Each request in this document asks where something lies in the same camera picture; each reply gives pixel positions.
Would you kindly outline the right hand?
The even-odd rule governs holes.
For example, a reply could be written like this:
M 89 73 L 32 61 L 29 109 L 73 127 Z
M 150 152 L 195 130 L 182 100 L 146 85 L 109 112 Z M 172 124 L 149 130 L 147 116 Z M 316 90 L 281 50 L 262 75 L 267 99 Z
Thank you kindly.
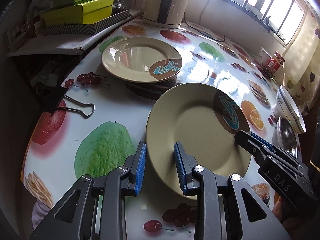
M 282 226 L 285 229 L 288 229 L 290 227 L 289 220 L 290 220 L 291 212 L 288 209 L 288 207 L 285 208 L 284 206 L 285 206 L 285 202 L 284 202 L 283 198 L 279 197 L 273 207 L 272 213 L 280 221 Z

